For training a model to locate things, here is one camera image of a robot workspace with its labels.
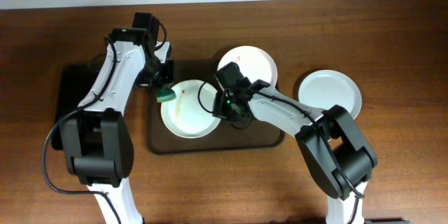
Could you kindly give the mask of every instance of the table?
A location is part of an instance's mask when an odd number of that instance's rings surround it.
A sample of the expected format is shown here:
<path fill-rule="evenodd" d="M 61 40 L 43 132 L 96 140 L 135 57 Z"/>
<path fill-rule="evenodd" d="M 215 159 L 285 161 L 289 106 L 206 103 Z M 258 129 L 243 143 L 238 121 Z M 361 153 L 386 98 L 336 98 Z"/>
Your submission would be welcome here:
<path fill-rule="evenodd" d="M 378 155 L 366 219 L 448 219 L 448 0 L 290 0 L 0 11 L 2 223 L 103 223 L 92 196 L 51 191 L 40 166 L 64 66 L 105 51 L 103 35 L 152 12 L 168 29 L 173 60 L 228 48 L 267 51 L 280 91 L 334 69 L 359 86 L 356 119 Z M 146 95 L 125 119 L 135 148 L 130 182 L 147 223 L 281 223 L 323 219 L 326 196 L 292 137 L 276 148 L 157 156 L 144 141 Z M 62 152 L 47 156 L 61 188 L 84 189 Z"/>

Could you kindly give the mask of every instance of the plate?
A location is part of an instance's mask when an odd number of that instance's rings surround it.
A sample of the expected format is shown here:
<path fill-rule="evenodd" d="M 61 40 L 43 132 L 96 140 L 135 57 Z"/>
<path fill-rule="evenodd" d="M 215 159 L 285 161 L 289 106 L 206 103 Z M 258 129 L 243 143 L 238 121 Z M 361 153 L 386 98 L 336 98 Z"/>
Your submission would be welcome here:
<path fill-rule="evenodd" d="M 331 109 L 344 107 L 355 119 L 363 103 L 358 86 L 345 74 L 333 70 L 315 71 L 299 87 L 299 102 L 308 106 Z"/>
<path fill-rule="evenodd" d="M 199 105 L 197 92 L 203 83 L 202 80 L 185 80 L 177 83 L 172 87 L 176 98 L 162 102 L 160 113 L 163 123 L 173 134 L 187 139 L 203 137 L 216 129 L 221 121 Z M 215 94 L 216 89 L 208 83 L 201 90 L 201 102 L 210 111 L 213 108 Z"/>
<path fill-rule="evenodd" d="M 241 73 L 252 83 L 260 79 L 270 83 L 272 87 L 277 84 L 277 67 L 264 50 L 249 45 L 233 48 L 223 56 L 218 70 L 230 62 L 237 63 Z"/>

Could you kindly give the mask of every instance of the black mat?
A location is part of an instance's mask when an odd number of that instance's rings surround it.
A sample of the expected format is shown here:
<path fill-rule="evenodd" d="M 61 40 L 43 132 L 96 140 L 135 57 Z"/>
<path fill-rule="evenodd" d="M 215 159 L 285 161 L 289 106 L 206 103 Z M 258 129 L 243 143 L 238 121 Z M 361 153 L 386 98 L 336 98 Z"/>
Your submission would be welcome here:
<path fill-rule="evenodd" d="M 219 86 L 214 78 L 218 62 L 214 59 L 175 61 L 174 80 L 202 80 Z M 246 129 L 234 129 L 230 122 L 221 120 L 210 134 L 197 139 L 184 139 L 171 133 L 162 121 L 160 104 L 156 102 L 156 90 L 148 94 L 146 118 L 146 143 L 155 154 L 189 153 L 197 151 L 224 151 L 278 146 L 284 133 L 266 122 L 254 120 Z"/>

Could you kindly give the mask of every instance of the brown table surface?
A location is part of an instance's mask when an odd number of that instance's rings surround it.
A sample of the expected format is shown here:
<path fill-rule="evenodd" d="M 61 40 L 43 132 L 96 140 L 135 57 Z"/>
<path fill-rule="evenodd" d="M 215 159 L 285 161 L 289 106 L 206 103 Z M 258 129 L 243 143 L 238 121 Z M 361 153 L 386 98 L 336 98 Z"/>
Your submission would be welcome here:
<path fill-rule="evenodd" d="M 366 219 L 448 220 L 448 0 L 292 0 L 0 11 L 0 222 L 103 223 L 92 196 L 51 191 L 40 166 L 64 66 L 103 53 L 103 35 L 135 11 L 163 21 L 173 60 L 225 48 L 267 51 L 280 91 L 334 69 L 359 86 L 356 119 L 379 164 Z M 294 138 L 276 148 L 157 156 L 144 141 L 146 95 L 131 94 L 125 119 L 135 148 L 130 181 L 147 223 L 268 223 L 324 218 L 326 196 Z M 62 152 L 47 157 L 53 182 L 84 189 Z"/>

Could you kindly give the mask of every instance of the green sponge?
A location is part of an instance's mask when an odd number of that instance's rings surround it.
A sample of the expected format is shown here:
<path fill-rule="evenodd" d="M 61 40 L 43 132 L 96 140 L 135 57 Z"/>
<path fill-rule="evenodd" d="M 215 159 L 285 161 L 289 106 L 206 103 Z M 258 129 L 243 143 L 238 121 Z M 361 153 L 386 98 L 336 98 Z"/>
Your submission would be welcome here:
<path fill-rule="evenodd" d="M 164 85 L 157 91 L 157 102 L 169 102 L 175 98 L 176 93 L 168 85 Z"/>

